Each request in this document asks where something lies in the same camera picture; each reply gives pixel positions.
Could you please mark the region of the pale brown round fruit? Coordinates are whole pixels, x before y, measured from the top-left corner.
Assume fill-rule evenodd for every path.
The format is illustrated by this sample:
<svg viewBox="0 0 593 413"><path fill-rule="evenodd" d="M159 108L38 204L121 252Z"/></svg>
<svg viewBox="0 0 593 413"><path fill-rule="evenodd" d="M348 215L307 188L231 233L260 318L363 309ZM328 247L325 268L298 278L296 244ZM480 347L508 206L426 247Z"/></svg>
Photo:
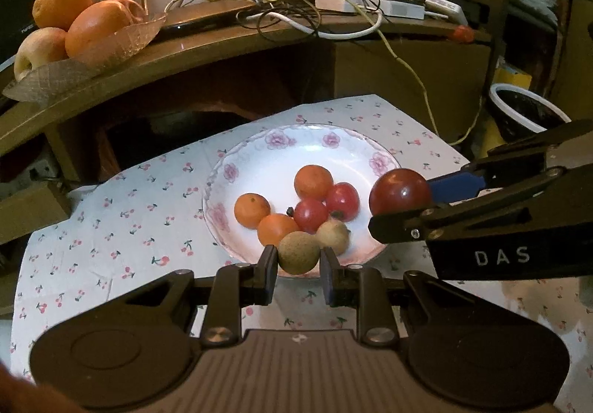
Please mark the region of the pale brown round fruit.
<svg viewBox="0 0 593 413"><path fill-rule="evenodd" d="M350 246L350 230L344 222L330 219L316 232L316 238L323 247L330 247L336 255L342 255Z"/></svg>

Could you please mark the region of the green-brown round fruit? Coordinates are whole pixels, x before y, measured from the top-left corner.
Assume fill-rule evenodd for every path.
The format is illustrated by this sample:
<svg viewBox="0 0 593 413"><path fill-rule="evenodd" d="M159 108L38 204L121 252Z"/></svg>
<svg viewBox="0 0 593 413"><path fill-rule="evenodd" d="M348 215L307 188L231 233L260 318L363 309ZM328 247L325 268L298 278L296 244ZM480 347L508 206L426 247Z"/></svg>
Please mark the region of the green-brown round fruit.
<svg viewBox="0 0 593 413"><path fill-rule="evenodd" d="M316 236L303 231L288 233L277 246L279 266L288 274L305 274L319 261L321 246Z"/></svg>

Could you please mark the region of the small orange tangerine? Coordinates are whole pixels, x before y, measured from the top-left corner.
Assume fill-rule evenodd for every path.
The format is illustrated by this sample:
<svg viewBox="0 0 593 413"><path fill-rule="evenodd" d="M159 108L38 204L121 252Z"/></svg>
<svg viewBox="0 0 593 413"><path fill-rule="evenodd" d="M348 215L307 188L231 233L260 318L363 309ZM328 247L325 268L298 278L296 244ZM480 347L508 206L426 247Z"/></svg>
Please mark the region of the small orange tangerine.
<svg viewBox="0 0 593 413"><path fill-rule="evenodd" d="M271 205L259 194L245 193L236 199L233 212L240 225L248 229L257 229L259 222L271 214Z"/></svg>

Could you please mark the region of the red tomato with stem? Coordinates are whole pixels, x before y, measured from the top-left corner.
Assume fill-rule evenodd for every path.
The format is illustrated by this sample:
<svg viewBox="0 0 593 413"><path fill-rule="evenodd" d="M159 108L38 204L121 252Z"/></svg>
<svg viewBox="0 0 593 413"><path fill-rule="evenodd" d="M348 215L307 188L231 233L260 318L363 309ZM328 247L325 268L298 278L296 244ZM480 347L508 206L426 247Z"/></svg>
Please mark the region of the red tomato with stem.
<svg viewBox="0 0 593 413"><path fill-rule="evenodd" d="M314 234L329 218L329 212L323 201L308 197L298 202L295 207L288 207L286 214L304 232Z"/></svg>

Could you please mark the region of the large orange tangerine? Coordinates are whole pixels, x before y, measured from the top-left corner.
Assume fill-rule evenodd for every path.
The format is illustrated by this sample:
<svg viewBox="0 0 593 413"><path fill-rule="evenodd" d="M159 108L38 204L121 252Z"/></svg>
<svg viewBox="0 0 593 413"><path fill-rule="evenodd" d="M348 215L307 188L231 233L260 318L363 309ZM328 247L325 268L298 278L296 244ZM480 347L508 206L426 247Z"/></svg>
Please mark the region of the large orange tangerine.
<svg viewBox="0 0 593 413"><path fill-rule="evenodd" d="M305 165L295 175L294 187L296 195L305 199L312 197L324 201L334 185L330 171L319 165Z"/></svg>

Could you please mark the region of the yellow bin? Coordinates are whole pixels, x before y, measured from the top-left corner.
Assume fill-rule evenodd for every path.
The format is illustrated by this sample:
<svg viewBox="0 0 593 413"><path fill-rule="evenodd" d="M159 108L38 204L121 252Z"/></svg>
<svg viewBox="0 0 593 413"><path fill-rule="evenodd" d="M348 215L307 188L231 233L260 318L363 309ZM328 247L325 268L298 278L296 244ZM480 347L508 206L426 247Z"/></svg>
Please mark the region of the yellow bin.
<svg viewBox="0 0 593 413"><path fill-rule="evenodd" d="M483 96L471 152L474 157L483 158L497 146L530 138L570 121L559 107L534 92L511 84L492 84Z"/></svg>

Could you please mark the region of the small red object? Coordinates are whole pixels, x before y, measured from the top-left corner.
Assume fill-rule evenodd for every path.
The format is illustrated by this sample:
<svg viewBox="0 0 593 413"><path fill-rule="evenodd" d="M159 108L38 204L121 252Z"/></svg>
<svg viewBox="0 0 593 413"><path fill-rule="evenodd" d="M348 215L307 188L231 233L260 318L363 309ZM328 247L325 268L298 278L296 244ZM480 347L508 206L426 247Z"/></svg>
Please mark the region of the small red object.
<svg viewBox="0 0 593 413"><path fill-rule="evenodd" d="M450 39L455 43L469 44L473 43L476 39L476 33L471 27L460 24L459 26L456 26L455 30L451 33Z"/></svg>

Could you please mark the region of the white power strip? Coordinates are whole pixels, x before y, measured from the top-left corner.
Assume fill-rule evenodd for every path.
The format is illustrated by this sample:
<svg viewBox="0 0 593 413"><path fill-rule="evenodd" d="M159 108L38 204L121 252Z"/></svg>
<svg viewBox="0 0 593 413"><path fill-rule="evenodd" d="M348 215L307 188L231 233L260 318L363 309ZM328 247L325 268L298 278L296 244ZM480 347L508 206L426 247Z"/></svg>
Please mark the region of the white power strip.
<svg viewBox="0 0 593 413"><path fill-rule="evenodd" d="M387 17L398 17L398 19L444 19L455 24L468 26L466 17L462 13L459 16L449 16L439 11L427 10L423 4L413 4L396 0L315 0L315 6L319 10L337 13L357 13L355 5L365 11L379 11Z"/></svg>

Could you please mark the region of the brown wooden tv cabinet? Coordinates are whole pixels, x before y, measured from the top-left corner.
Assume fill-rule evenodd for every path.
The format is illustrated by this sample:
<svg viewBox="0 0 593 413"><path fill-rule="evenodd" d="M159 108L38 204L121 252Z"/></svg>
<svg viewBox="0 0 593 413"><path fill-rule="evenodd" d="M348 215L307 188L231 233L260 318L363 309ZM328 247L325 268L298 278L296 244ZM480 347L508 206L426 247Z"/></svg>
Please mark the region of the brown wooden tv cabinet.
<svg viewBox="0 0 593 413"><path fill-rule="evenodd" d="M127 167L291 107L376 94L443 139L460 138L491 76L489 33L450 39L437 20L392 19L355 42L302 39L286 26L206 29L154 44L46 108L1 118L1 175L48 149L63 177L103 182Z"/></svg>

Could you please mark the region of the black flat tray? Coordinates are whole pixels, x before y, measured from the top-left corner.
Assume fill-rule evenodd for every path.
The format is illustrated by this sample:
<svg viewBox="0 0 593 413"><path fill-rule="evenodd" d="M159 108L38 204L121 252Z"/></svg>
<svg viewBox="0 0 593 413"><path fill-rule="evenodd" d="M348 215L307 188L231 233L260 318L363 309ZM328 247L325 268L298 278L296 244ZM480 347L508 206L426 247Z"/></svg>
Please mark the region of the black flat tray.
<svg viewBox="0 0 593 413"><path fill-rule="evenodd" d="M162 32L181 29L200 29L216 23L233 22L242 11L258 9L251 0L215 0L178 7L167 12Z"/></svg>

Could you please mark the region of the glass fruit dish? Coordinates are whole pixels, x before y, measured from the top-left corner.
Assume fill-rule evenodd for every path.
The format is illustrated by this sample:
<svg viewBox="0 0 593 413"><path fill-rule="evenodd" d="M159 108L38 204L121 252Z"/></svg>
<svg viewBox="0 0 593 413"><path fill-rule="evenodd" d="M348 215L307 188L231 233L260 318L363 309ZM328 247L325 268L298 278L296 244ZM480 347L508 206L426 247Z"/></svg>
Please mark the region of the glass fruit dish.
<svg viewBox="0 0 593 413"><path fill-rule="evenodd" d="M16 102L47 107L144 50L162 29L166 18L165 12L161 12L148 16L143 22L125 26L71 59L43 65L20 82L13 80L2 94Z"/></svg>

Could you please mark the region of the front orange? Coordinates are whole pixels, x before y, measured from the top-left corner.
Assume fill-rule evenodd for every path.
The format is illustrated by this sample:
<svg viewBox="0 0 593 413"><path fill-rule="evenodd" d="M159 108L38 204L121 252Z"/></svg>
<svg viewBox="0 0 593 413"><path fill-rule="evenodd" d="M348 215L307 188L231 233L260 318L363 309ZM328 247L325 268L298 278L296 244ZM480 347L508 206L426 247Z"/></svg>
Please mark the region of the front orange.
<svg viewBox="0 0 593 413"><path fill-rule="evenodd" d="M68 57L75 57L133 22L134 16L119 1L97 2L72 22L65 36L65 51Z"/></svg>

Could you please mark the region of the orange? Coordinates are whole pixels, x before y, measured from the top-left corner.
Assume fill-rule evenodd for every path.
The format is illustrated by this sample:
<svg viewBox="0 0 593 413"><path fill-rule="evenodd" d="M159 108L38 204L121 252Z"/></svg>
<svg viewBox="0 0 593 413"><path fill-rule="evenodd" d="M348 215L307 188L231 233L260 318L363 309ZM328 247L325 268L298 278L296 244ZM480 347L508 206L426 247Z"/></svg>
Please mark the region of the orange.
<svg viewBox="0 0 593 413"><path fill-rule="evenodd" d="M75 57L133 22L134 16L119 1L97 2L72 22L65 36L65 51L68 57Z"/></svg>
<svg viewBox="0 0 593 413"><path fill-rule="evenodd" d="M40 29L57 27L67 32L72 22L92 4L93 0L35 0L32 16Z"/></svg>

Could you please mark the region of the pale apple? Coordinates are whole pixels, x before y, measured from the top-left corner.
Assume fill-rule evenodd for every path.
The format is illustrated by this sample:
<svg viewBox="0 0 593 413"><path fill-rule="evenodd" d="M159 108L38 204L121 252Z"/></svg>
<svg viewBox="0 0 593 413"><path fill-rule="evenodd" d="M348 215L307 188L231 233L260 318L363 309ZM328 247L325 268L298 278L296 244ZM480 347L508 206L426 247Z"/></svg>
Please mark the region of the pale apple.
<svg viewBox="0 0 593 413"><path fill-rule="evenodd" d="M14 77L22 81L32 70L47 63L65 60L66 31L58 27L37 29L23 40L14 60Z"/></svg>

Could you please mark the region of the top orange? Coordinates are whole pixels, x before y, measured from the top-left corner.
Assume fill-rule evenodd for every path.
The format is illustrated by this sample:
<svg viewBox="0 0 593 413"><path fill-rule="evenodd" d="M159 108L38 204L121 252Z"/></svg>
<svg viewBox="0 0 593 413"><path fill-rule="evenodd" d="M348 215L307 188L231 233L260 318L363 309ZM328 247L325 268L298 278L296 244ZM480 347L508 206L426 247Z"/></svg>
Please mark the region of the top orange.
<svg viewBox="0 0 593 413"><path fill-rule="evenodd" d="M57 27L67 32L72 22L92 4L93 0L35 0L32 16L40 29Z"/></svg>

